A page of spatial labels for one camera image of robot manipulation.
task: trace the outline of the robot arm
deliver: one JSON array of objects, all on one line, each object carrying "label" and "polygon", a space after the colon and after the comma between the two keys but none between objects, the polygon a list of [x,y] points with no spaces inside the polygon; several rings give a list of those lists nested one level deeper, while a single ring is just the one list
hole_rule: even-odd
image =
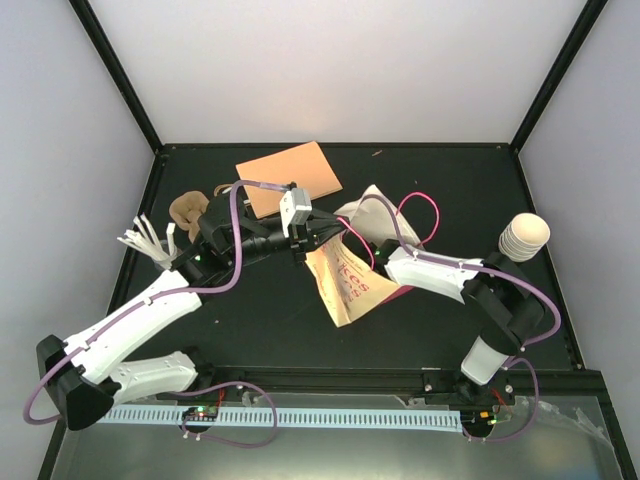
[{"label": "robot arm", "polygon": [[[239,202],[243,263],[257,262],[271,253],[290,250],[296,262],[345,227],[338,217],[311,207],[308,194],[292,188],[281,202],[280,218],[263,221],[246,216]],[[204,301],[192,291],[178,292],[153,300],[160,292],[222,284],[233,271],[233,235],[228,196],[212,199],[199,219],[201,234],[194,244],[146,290],[104,320],[61,341],[51,335],[37,348],[41,377],[62,358],[76,350],[45,386],[70,430],[86,428],[102,418],[114,405],[162,392],[190,388],[198,377],[194,358],[183,352],[150,360],[123,360],[149,338],[172,322],[193,312]],[[134,308],[107,328],[116,317]]]},{"label": "robot arm", "polygon": [[[379,253],[376,262],[396,283],[446,295],[476,311],[483,329],[462,362],[461,370],[478,385],[486,385],[509,357],[521,351],[545,314],[538,298],[506,280],[417,258],[396,241],[385,242]],[[511,260],[499,253],[485,260],[429,255],[448,263],[490,267],[530,283]]]}]

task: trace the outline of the orange paper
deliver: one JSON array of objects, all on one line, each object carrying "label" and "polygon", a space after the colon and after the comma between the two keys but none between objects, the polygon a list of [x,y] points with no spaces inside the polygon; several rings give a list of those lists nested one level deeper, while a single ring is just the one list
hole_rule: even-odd
[{"label": "orange paper", "polygon": [[[342,190],[338,177],[316,142],[241,163],[236,165],[236,170],[243,180],[283,185],[296,182],[298,187],[309,192],[311,199]],[[257,218],[280,211],[282,193],[255,187],[246,190]]]}]

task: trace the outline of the black table surface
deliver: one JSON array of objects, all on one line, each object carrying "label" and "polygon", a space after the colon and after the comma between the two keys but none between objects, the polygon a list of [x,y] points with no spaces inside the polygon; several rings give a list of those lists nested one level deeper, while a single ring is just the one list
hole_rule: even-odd
[{"label": "black table surface", "polygon": [[[427,245],[435,253],[484,258],[497,248],[498,236],[513,216],[529,210],[517,165],[504,147],[321,146],[344,189],[314,201],[315,207],[334,211],[359,198],[371,184],[396,204],[409,192],[428,193],[441,212],[438,233]],[[169,205],[178,196],[189,190],[210,196],[217,185],[238,178],[236,164],[284,148],[211,145],[170,149],[151,212],[156,230],[164,231],[171,221]],[[430,232],[434,213],[427,202],[412,199],[403,213],[420,236]],[[179,232],[176,242],[186,246],[186,234]],[[541,254],[522,269],[534,285],[557,301],[553,272]],[[138,258],[129,278],[128,298],[158,275],[150,259]],[[552,323],[547,315],[540,332]],[[457,368],[480,328],[464,305],[417,289],[337,328],[311,272],[306,266],[294,266],[291,256],[283,253],[243,269],[231,292],[174,322],[130,359],[167,355],[195,345],[220,367]],[[528,348],[525,356],[538,369],[571,368],[565,328]]]}]

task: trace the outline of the paper cup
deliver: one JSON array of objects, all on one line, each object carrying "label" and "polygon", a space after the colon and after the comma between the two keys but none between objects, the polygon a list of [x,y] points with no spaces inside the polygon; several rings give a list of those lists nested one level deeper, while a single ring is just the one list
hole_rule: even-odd
[{"label": "paper cup", "polygon": [[498,240],[498,250],[516,263],[526,262],[549,241],[551,230],[533,213],[516,215]]}]

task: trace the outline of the crumpled paper bag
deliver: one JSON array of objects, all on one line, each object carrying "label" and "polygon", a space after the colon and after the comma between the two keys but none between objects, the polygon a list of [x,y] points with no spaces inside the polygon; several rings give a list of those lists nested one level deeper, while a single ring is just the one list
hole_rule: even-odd
[{"label": "crumpled paper bag", "polygon": [[[384,197],[375,185],[367,188],[363,196],[372,193]],[[389,213],[376,200],[362,202],[361,197],[335,213],[348,217],[353,228],[376,246],[387,239],[397,238]],[[396,218],[403,238],[411,245],[418,245],[420,239],[402,214]],[[316,279],[318,292],[331,319],[338,327],[355,322],[404,288],[371,270],[368,263],[342,243],[340,235],[308,253],[306,264]]]}]

